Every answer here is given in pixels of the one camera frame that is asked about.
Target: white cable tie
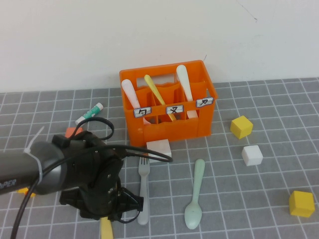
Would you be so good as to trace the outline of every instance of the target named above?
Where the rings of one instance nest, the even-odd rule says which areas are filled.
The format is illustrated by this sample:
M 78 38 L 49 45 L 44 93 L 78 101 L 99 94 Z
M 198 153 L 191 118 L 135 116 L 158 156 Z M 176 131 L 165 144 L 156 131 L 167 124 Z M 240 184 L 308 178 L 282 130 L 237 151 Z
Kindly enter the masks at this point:
M 27 148 L 24 149 L 23 152 L 25 152 L 26 154 L 28 154 L 29 156 L 31 156 L 32 158 L 35 159 L 35 161 L 37 162 L 38 164 L 38 168 L 39 168 L 39 182 L 38 184 L 42 181 L 42 176 L 43 176 L 43 173 L 42 173 L 42 165 L 41 165 L 41 162 L 40 160 L 34 156 L 33 154 L 31 154 L 31 146 L 33 145 L 33 142 L 35 141 L 35 139 L 39 136 L 39 134 L 42 132 L 42 130 L 44 129 L 44 126 L 41 127 L 41 129 L 38 131 L 38 133 L 36 133 L 36 135 L 31 139 L 29 145 Z

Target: yellow spoon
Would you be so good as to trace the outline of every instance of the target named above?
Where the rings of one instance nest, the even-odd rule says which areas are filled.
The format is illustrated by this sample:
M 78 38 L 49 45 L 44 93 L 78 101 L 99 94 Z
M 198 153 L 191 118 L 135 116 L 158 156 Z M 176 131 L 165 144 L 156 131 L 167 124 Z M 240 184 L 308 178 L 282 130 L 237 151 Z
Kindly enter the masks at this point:
M 114 239 L 111 221 L 108 218 L 101 218 L 101 239 Z
M 153 80 L 151 79 L 151 77 L 149 75 L 145 75 L 144 76 L 144 80 L 146 81 L 146 83 L 148 84 L 148 86 L 150 87 L 151 91 L 154 93 L 154 95 L 156 96 L 156 98 L 159 100 L 159 102 L 161 103 L 161 105 L 165 105 L 165 102 L 163 100 L 163 98 L 161 97 L 158 89 L 156 88 L 156 85 L 154 84 Z M 170 117 L 171 121 L 175 121 L 176 118 L 173 114 L 168 114 L 168 116 Z

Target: white label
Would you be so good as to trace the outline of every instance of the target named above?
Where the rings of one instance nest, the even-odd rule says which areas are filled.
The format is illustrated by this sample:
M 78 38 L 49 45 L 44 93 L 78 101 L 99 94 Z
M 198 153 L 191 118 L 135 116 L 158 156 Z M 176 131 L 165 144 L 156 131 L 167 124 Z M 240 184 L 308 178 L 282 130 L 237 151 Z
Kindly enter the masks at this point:
M 151 107 L 145 107 L 145 108 L 138 108 L 134 110 L 134 116 L 135 118 L 143 117 L 145 115 L 148 115 L 152 112 Z
M 166 107 L 166 114 L 174 114 L 174 113 L 180 113 L 184 111 L 184 106 L 168 106 Z
M 196 107 L 203 107 L 207 105 L 211 105 L 214 102 L 213 97 L 203 98 L 196 101 Z

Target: white wall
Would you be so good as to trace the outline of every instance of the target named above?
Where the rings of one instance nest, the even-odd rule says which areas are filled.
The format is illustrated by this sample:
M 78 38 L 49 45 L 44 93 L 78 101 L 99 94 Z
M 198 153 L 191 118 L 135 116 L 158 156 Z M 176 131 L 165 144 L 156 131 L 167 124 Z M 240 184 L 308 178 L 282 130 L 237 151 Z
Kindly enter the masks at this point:
M 319 76 L 318 25 L 317 0 L 1 0 L 0 92 L 204 58 L 214 82 Z

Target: plastic spoon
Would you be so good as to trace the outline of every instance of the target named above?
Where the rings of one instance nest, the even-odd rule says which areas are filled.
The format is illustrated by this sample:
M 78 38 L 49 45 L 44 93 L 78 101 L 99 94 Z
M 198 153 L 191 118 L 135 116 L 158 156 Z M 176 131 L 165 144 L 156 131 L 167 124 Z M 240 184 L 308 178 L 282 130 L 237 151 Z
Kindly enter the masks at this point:
M 184 65 L 179 65 L 176 68 L 176 72 L 179 78 L 179 82 L 184 89 L 187 101 L 193 101 L 193 96 L 190 90 L 189 78 L 188 78 L 186 67 Z M 187 116 L 189 119 L 198 117 L 196 111 L 187 111 Z
M 195 172 L 194 172 L 194 189 L 193 189 L 193 199 L 190 204 L 187 205 L 185 209 L 185 223 L 189 229 L 195 229 L 201 220 L 202 211 L 198 204 L 199 191 L 201 186 L 201 181 L 203 179 L 205 170 L 205 161 L 203 159 L 198 159 L 195 162 Z
M 146 83 L 148 84 L 148 86 L 150 87 L 151 91 L 153 92 L 153 94 L 156 96 L 156 98 L 159 100 L 160 104 L 163 106 L 165 105 L 165 102 L 163 100 L 163 98 L 160 95 L 160 92 L 158 91 L 158 89 L 156 88 L 156 85 L 154 84 L 153 80 L 151 79 L 151 77 L 149 75 L 145 75 L 144 76 L 144 80 L 146 81 Z M 173 114 L 168 114 L 168 116 L 170 117 L 171 121 L 175 121 L 176 118 Z
M 122 85 L 122 88 L 123 88 L 126 96 L 129 98 L 129 101 L 130 101 L 131 105 L 133 106 L 133 108 L 134 109 L 140 108 L 141 107 L 140 102 L 139 102 L 138 97 L 135 93 L 132 82 L 129 79 L 125 79 L 124 81 L 122 81 L 121 85 Z M 151 124 L 145 118 L 143 118 L 143 122 L 144 122 L 144 124 Z

